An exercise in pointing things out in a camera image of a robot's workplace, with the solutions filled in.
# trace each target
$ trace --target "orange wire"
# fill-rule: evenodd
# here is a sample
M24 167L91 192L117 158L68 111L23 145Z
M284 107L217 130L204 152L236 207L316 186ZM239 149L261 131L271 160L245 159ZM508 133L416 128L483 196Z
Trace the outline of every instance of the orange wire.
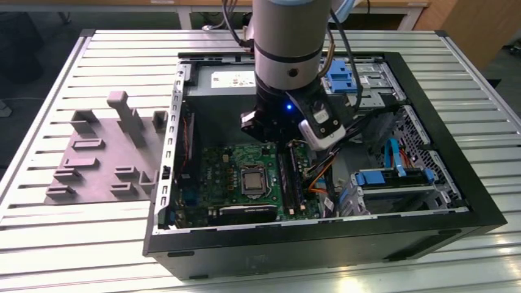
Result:
M325 191L325 189L323 189L323 188L309 189L309 191L319 192L320 194L329 194L328 191Z
M335 159L332 159L332 161L325 165L324 169L320 171L319 176L316 177L316 179L315 179L313 182L311 183L311 185L309 185L309 187L308 187L308 190L309 190L309 191L313 191L313 190L312 190L312 189L313 189L313 186L315 186L315 184L317 183L320 177L324 175L324 173L325 173L325 171L328 170L328 168L332 166L333 160L335 160Z

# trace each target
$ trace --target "blue plastic clip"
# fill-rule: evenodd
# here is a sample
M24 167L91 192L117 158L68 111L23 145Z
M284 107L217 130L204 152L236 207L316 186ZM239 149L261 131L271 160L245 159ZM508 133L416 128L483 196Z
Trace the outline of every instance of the blue plastic clip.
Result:
M435 172L433 172L429 168L427 168L427 169L424 170L424 173L425 173L427 180L429 181L429 183L433 183L435 180L436 180Z
M357 180L359 186L363 186L363 185L365 184L365 179L364 179L363 174L357 173L357 174L355 175L355 179Z
M392 148L392 158L395 161L395 166L399 171L399 176L400 177L405 176L407 173L404 170L404 166L401 165L401 158L400 158L400 145L399 145L399 141L393 138L388 139L388 142L385 143L385 149L384 149L385 168L392 167L389 148Z

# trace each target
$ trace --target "aluminum table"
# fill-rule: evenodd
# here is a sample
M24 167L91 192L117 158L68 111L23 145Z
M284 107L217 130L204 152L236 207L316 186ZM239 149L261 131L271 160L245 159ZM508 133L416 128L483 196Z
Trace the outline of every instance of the aluminum table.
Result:
M68 121L76 109L116 118L105 96L125 90L129 106L151 117L168 109L177 53L240 48L227 32L96 31L76 43L0 182L0 291L519 292L519 117L451 38L397 31L352 31L348 37L357 51L403 54L505 214L505 226L415 261L179 281L141 256L147 201L45 206L45 187L72 134Z

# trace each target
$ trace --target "cable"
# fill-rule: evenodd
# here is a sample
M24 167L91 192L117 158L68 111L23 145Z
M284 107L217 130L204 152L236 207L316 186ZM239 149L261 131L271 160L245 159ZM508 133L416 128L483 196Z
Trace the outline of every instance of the cable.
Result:
M357 70L357 67L355 65L355 57L353 57L353 52L351 51L348 37L345 36L345 31L344 31L343 25L340 24L339 18L336 17L333 9L329 11L329 14L332 15L332 19L335 21L336 28L337 28L337 30L340 32L340 36L341 36L343 41L344 41L345 50L347 50L348 56L349 56L351 71L353 72L355 81L357 82L357 102L356 102L356 104L353 106L355 112L357 112L359 108L360 108L360 104L361 104L361 92L363 92L363 86L361 86L361 83L360 83L359 70Z
M365 13L365 19L364 19L364 22L363 24L359 26L357 29L363 29L364 26L369 23L369 16L372 14L372 2L371 0L368 0L368 12Z
M239 38L239 35L237 35L237 32L233 30L233 27L231 26L229 24L229 17L228 17L228 11L227 11L227 5L228 5L228 0L223 0L223 16L224 16L224 19L225 19L225 23L227 23L227 26L228 26L228 30L229 32L232 33L232 37L233 39L236 40L237 44L244 47L244 40L241 40Z
M188 163L188 123L187 123L187 118L183 118L183 123L184 123L184 137L185 137L185 160L183 162L183 166L181 166L181 169L179 171L179 175L177 175L177 180L179 180L179 177L181 176L183 174L183 170L187 166L187 163Z
M235 2L231 2L231 6L228 7L228 14L232 14L233 13L233 11L235 11L235 9L236 9L236 5L237 5L237 1L239 0L236 0ZM225 25L225 17L224 17L224 14L223 14L223 20L221 20L221 22L215 26L215 25L208 25L208 26L204 26L203 27L203 30L204 31L211 31L211 30L213 30L213 29L219 29L221 26L224 26Z
M313 182L309 184L309 187L308 187L308 190L311 191L313 189L313 186L316 185L320 177L323 176L323 174L325 173L325 171L328 171L328 168L332 166L333 164L333 160L331 160L331 162L325 165L324 169L320 171L319 173L319 176L316 177L316 179L313 180Z
M319 72L319 78L323 78L328 74L329 68L332 67L332 63L333 63L333 55L335 55L336 46L335 46L333 33L332 33L332 30L329 29L329 27L328 27L328 38L329 38L328 58L325 60L324 67L323 67L321 71Z

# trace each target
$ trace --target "black cable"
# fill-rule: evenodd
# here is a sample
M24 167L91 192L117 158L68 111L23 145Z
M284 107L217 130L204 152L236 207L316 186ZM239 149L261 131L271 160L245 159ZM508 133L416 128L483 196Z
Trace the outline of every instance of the black cable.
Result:
M227 11L227 5L228 5L228 0L223 0L223 16L224 16L224 19L225 19L228 30L232 33L232 37L236 40L237 44L243 47L244 46L244 40L240 39L240 37L237 35L237 32L233 30L233 27L229 24L229 16L228 16L228 11Z
M349 42L348 42L348 37L345 36L343 24L340 23L339 18L336 17L333 9L329 11L329 14L332 15L332 19L335 21L336 28L340 32L340 36L343 37L345 50L347 50L348 56L349 56L351 71L353 72L355 81L357 82L357 102L355 103L355 106L353 106L355 112L357 112L357 110L360 108L360 104L361 104L361 92L363 92L359 70L357 70L357 67L355 66L353 52L351 51L351 46L349 46Z
M372 2L371 2L371 0L368 0L368 12L365 13L364 22L359 26L359 29L363 29L365 27L365 25L369 23L371 14L372 14Z

